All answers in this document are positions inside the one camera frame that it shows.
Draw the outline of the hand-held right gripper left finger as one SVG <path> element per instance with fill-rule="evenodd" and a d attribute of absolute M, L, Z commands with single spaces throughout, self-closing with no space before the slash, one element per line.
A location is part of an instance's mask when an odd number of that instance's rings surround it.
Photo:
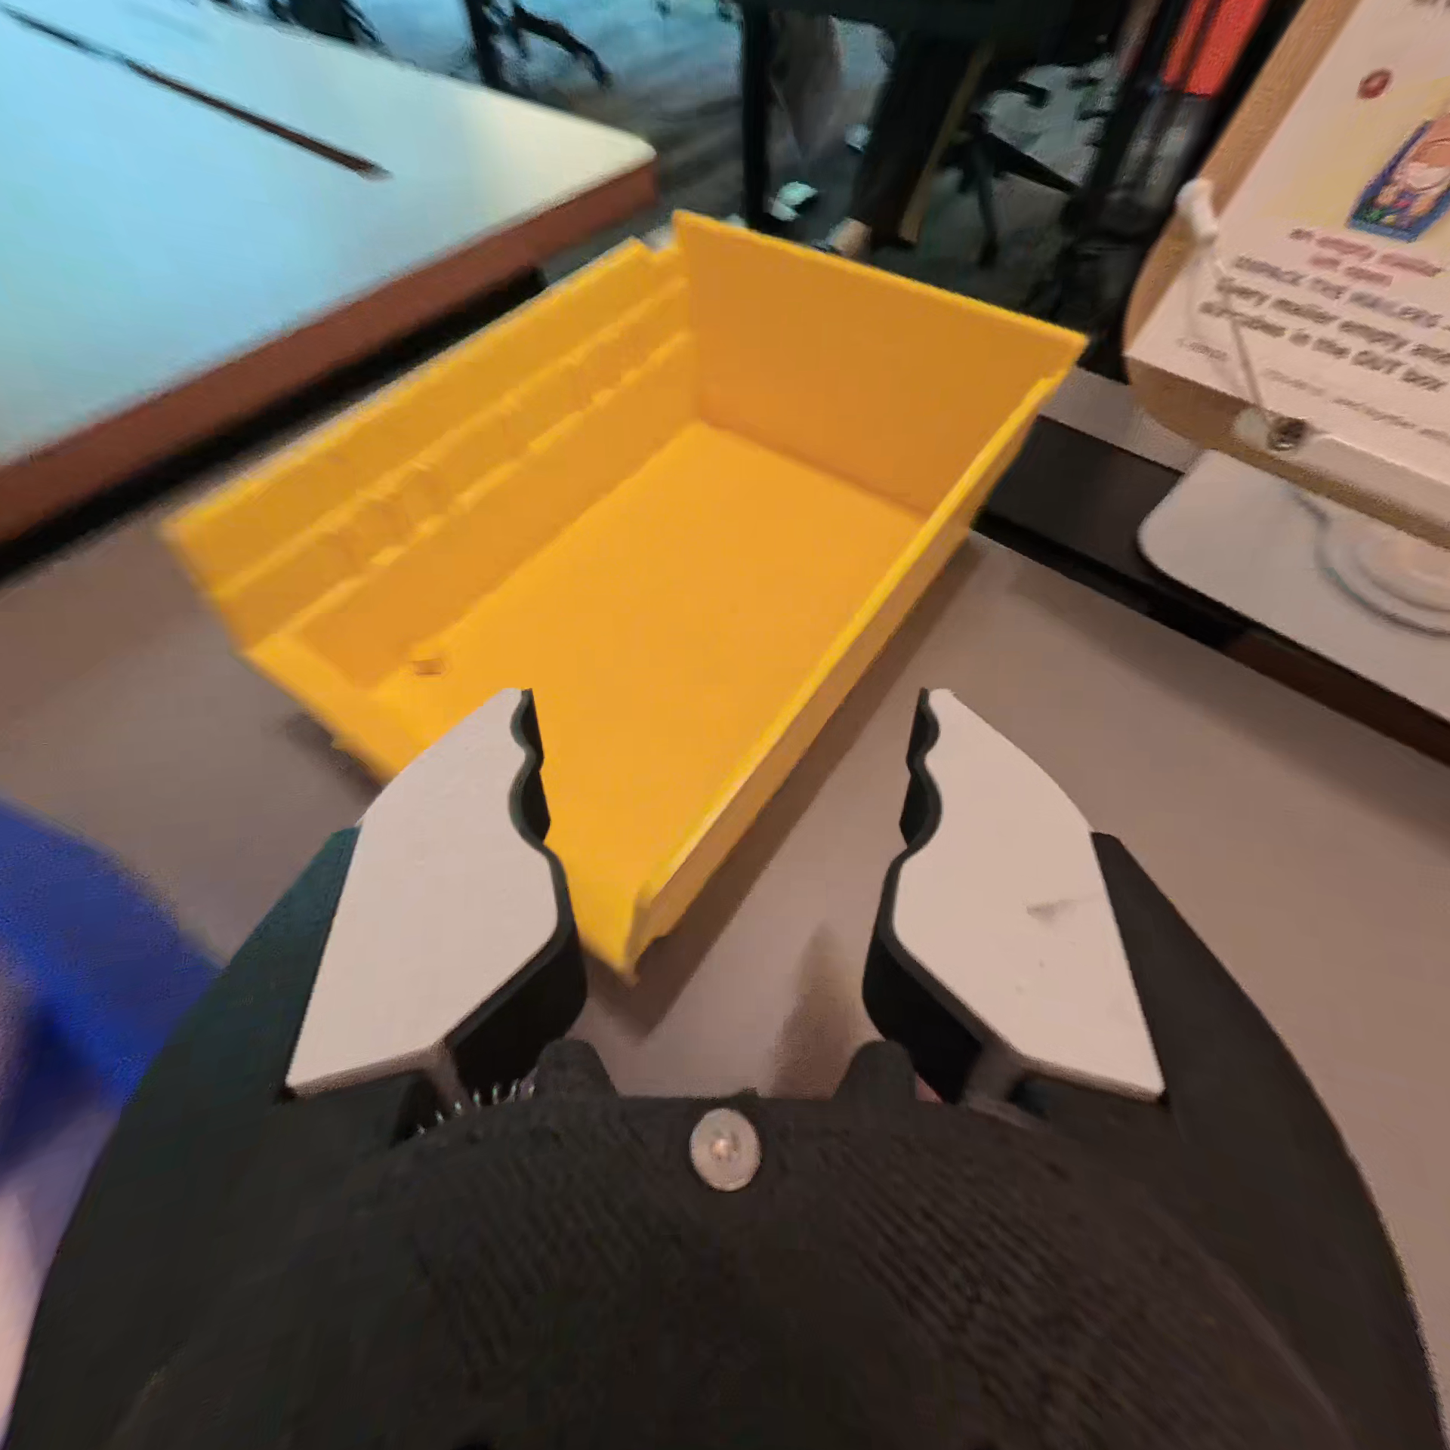
<path fill-rule="evenodd" d="M 452 1112 L 526 1093 L 586 1000 L 543 758 L 533 692 L 509 687 L 372 799 L 282 1079 L 289 1095 L 417 1076 Z"/>

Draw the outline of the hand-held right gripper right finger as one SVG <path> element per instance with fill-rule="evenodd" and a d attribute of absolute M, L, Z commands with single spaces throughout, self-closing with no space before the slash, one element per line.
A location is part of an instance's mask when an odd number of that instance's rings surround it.
<path fill-rule="evenodd" d="M 1094 834 L 1066 792 L 951 691 L 918 692 L 902 849 L 862 1005 L 933 1096 L 1049 1079 L 1123 1100 L 1166 1088 Z"/>

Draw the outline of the yellow plastic bin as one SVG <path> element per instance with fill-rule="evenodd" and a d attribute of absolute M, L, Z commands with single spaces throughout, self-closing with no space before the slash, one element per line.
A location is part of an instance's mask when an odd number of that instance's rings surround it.
<path fill-rule="evenodd" d="M 165 523 L 232 651 L 388 782 L 531 691 L 617 974 L 966 540 L 1085 338 L 678 211 Z"/>

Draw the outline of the blue plastic bin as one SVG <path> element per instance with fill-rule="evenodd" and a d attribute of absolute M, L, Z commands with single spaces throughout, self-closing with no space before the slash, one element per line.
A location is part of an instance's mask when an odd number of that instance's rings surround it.
<path fill-rule="evenodd" d="M 3 1138 L 124 1105 L 219 970 L 115 856 L 3 803 Z"/>

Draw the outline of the white stand base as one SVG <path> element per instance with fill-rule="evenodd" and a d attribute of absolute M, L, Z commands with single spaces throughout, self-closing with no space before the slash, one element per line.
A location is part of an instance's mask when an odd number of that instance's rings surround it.
<path fill-rule="evenodd" d="M 1216 452 L 1137 546 L 1173 584 L 1448 720 L 1446 547 Z"/>

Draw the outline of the white table with brown edge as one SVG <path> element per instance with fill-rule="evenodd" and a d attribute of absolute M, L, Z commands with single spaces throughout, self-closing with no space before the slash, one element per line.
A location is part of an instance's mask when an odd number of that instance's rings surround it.
<path fill-rule="evenodd" d="M 215 4 L 3 4 L 3 546 L 657 197 L 638 135 Z"/>

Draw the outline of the black office chair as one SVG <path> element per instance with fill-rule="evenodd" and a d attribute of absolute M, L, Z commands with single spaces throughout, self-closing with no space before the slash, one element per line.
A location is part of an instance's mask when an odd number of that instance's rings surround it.
<path fill-rule="evenodd" d="M 1077 187 L 990 128 L 995 97 L 1026 93 L 1035 67 L 1078 71 L 1106 48 L 1111 26 L 1075 17 L 1040 40 L 957 40 L 923 29 L 894 36 L 887 83 L 878 95 L 871 142 L 881 145 L 881 197 L 868 225 L 880 245 L 913 249 L 930 188 L 945 171 L 975 200 L 982 226 L 976 264 L 992 268 L 1002 249 L 999 183 L 1021 180 L 1070 197 Z"/>

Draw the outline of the black table leg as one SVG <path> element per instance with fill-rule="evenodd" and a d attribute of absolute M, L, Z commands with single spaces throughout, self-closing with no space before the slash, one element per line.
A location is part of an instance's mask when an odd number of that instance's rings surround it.
<path fill-rule="evenodd" d="M 769 130 L 773 114 L 773 12 L 764 2 L 738 2 L 738 137 L 742 223 L 768 237 L 780 237 L 783 225 L 771 211 L 773 181 Z"/>

